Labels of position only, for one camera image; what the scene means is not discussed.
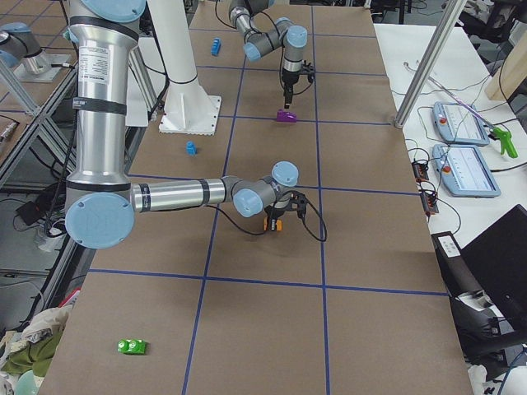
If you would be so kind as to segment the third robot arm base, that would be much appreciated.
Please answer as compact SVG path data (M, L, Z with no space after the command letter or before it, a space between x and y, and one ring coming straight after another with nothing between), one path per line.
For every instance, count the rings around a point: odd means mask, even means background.
M12 22L1 26L1 60L19 81L50 83L63 69L73 69L68 54L48 53L29 26Z

